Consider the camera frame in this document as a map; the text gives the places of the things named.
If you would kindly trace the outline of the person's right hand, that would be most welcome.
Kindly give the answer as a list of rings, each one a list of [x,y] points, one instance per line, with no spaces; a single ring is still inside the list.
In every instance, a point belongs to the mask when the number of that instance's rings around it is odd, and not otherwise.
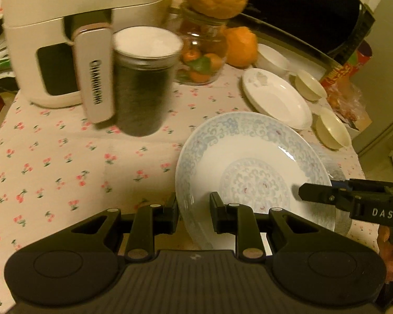
[[[389,241],[390,228],[380,225],[378,228],[377,244],[379,255],[383,259],[386,268],[385,283],[393,281],[393,244]]]

